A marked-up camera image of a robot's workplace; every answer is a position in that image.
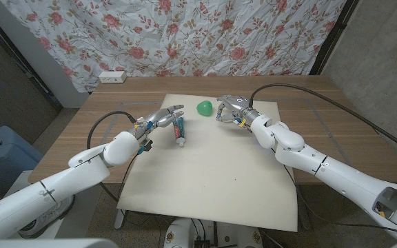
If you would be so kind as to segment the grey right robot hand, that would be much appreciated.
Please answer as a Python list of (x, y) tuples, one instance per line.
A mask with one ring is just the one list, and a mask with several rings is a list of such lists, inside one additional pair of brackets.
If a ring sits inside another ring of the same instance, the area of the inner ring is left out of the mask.
[(234, 122), (240, 127), (250, 127), (261, 114), (250, 107), (250, 101), (243, 96), (223, 95), (216, 99), (220, 105), (216, 113), (219, 122)]

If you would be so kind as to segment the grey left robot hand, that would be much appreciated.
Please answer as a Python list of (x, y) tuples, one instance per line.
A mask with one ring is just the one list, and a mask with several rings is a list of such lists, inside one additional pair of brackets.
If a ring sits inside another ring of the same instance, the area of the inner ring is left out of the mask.
[(141, 154), (144, 151), (149, 151), (152, 145), (152, 141), (148, 137), (149, 134), (156, 128), (167, 127), (177, 118), (182, 117), (184, 112), (181, 111), (181, 109), (183, 108), (184, 105), (172, 105), (162, 108), (146, 117), (139, 118), (134, 124), (134, 127), (128, 130), (128, 132), (133, 134), (139, 142), (140, 148), (137, 154)]

